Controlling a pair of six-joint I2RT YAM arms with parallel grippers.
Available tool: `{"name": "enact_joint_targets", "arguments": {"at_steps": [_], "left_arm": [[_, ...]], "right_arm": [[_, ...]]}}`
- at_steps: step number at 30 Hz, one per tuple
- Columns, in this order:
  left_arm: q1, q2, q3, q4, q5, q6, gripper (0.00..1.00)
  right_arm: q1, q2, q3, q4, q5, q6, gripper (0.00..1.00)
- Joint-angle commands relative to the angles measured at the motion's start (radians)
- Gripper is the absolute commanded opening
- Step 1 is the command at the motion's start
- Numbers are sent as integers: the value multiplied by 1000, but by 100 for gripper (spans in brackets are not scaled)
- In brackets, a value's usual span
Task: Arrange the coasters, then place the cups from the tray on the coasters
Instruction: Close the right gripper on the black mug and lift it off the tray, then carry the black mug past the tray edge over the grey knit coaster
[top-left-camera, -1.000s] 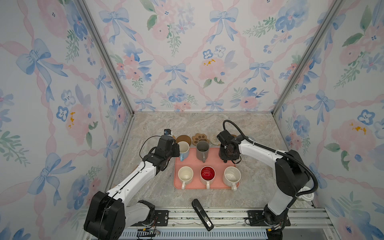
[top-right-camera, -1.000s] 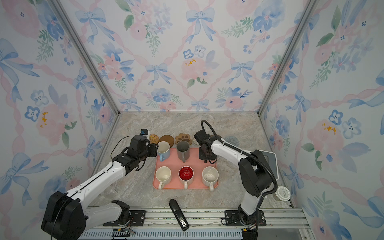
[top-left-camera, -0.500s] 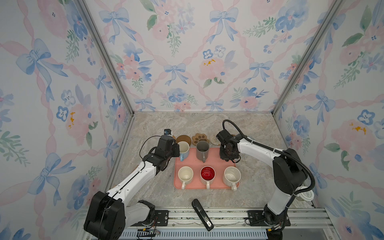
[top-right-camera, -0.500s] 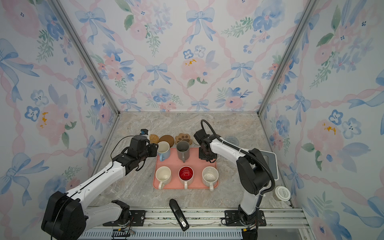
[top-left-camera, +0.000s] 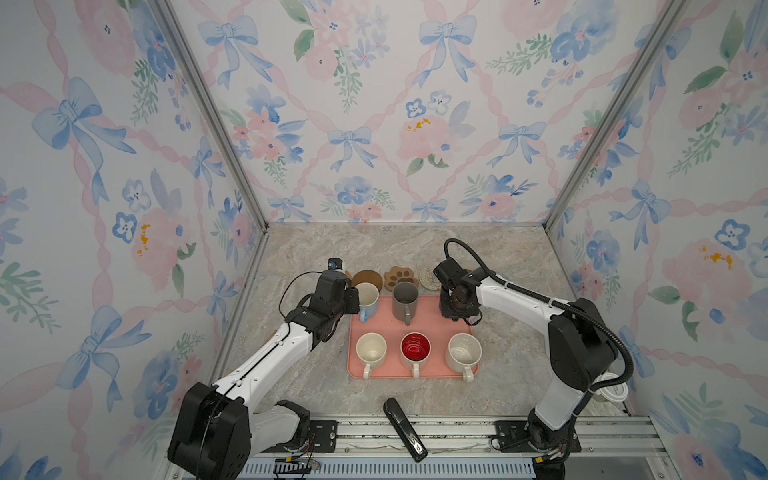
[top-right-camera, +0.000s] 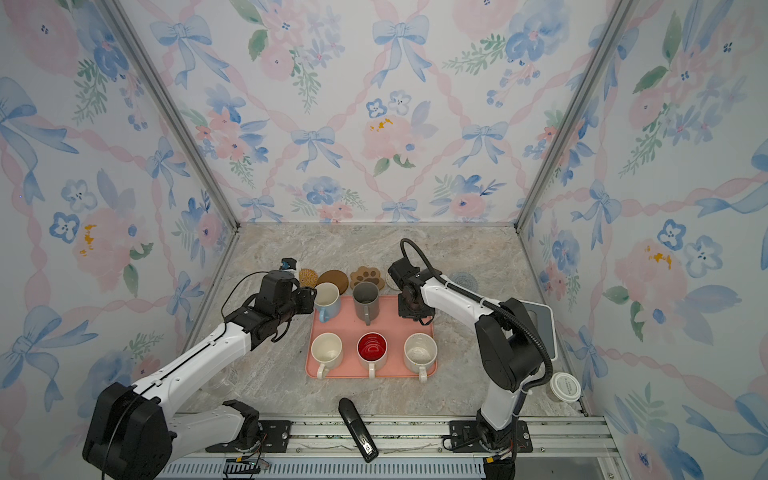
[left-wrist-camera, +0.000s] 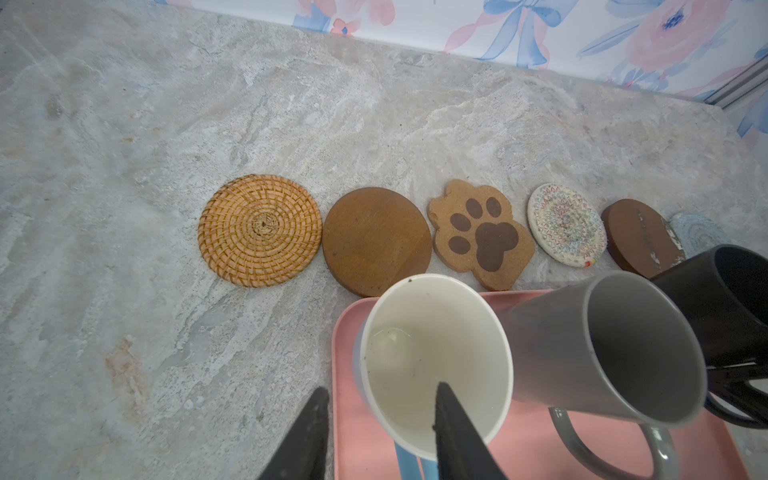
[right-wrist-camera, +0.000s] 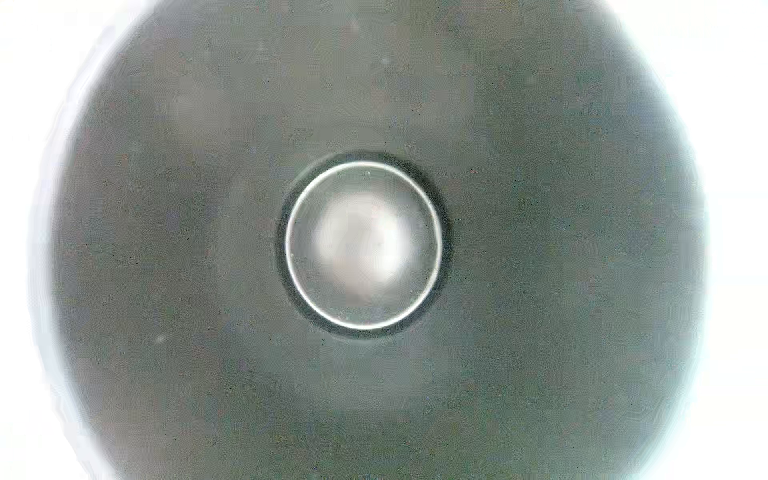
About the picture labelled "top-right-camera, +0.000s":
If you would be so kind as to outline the grey woven round coaster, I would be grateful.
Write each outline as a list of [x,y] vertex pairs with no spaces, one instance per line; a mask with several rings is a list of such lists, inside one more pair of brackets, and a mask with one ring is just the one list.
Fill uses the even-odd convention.
[[477,279],[468,272],[455,272],[449,275],[449,278],[452,282],[458,284],[461,288],[477,292],[478,291],[478,281]]

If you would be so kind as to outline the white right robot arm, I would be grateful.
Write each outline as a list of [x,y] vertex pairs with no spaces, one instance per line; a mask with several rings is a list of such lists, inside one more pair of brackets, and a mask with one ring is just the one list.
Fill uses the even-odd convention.
[[531,306],[515,298],[499,302],[451,281],[440,271],[424,270],[406,258],[388,274],[400,290],[398,314],[424,326],[437,311],[475,332],[481,363],[490,378],[477,413],[477,436],[491,452],[515,448],[519,417],[530,391],[549,383],[552,354],[529,314]]

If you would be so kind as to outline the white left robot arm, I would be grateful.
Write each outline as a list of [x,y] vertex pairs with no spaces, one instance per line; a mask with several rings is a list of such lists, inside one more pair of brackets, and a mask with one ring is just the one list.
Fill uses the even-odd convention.
[[314,311],[317,291],[289,271],[264,273],[259,290],[227,314],[209,336],[156,372],[97,397],[82,457],[103,476],[154,479],[191,453],[224,444],[249,454],[266,437],[260,413],[239,400],[197,414],[181,406],[236,360],[287,333],[296,315]]

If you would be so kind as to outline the cork paw print coaster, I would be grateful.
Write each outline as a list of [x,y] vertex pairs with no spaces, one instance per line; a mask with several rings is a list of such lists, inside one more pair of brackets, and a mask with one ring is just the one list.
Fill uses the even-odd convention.
[[379,290],[383,290],[386,286],[386,281],[382,277],[381,271],[376,267],[361,266],[353,271],[349,278],[349,285],[352,289],[363,282],[372,283]]

